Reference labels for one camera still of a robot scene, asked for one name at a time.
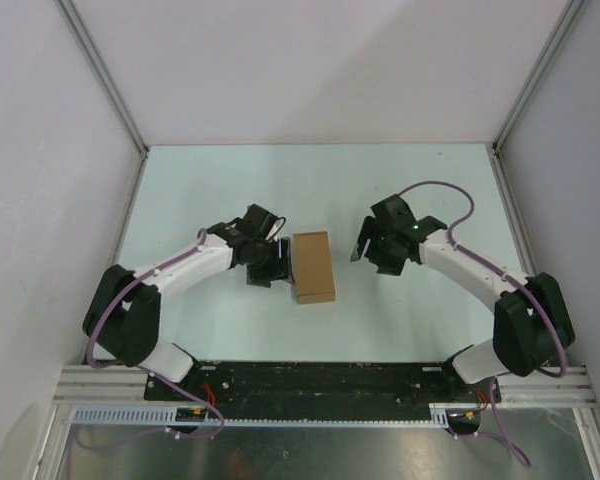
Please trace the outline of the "brown cardboard box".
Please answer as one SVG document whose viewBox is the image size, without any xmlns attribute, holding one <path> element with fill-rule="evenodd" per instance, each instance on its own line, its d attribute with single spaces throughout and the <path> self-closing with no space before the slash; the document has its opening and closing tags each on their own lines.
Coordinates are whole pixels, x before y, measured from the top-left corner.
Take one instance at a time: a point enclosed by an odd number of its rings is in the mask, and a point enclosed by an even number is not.
<svg viewBox="0 0 600 480">
<path fill-rule="evenodd" d="M 292 273 L 300 305 L 335 301 L 333 264 L 326 231 L 296 233 L 293 236 Z"/>
</svg>

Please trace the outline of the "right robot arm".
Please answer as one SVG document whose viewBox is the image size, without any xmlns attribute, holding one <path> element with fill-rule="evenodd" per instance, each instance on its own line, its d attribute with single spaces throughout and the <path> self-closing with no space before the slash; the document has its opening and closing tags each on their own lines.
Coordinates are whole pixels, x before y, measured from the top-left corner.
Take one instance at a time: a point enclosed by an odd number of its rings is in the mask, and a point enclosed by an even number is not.
<svg viewBox="0 0 600 480">
<path fill-rule="evenodd" d="M 557 280 L 496 265 L 451 237 L 442 221 L 418 219 L 407 202 L 393 194 L 364 218 L 351 259 L 367 259 L 378 273 L 401 275 L 407 262 L 435 270 L 479 300 L 493 315 L 491 339 L 449 358 L 441 376 L 443 393 L 464 401 L 478 382 L 510 373 L 526 377 L 546 362 L 566 368 L 566 350 L 575 332 Z"/>
</svg>

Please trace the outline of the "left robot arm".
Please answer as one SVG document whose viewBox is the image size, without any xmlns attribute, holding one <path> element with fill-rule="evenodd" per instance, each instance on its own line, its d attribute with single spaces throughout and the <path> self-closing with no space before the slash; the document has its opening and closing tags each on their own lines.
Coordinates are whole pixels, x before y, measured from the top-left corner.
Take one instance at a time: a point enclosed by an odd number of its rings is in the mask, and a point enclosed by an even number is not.
<svg viewBox="0 0 600 480">
<path fill-rule="evenodd" d="M 114 365 L 141 368 L 166 378 L 177 398 L 194 397 L 201 376 L 196 359 L 163 333 L 166 302 L 206 279 L 238 266 L 246 283 L 269 288 L 291 279 L 290 239 L 279 235 L 284 216 L 252 204 L 228 222 L 201 229 L 194 242 L 150 266 L 105 270 L 83 322 L 85 359 L 95 369 Z"/>
</svg>

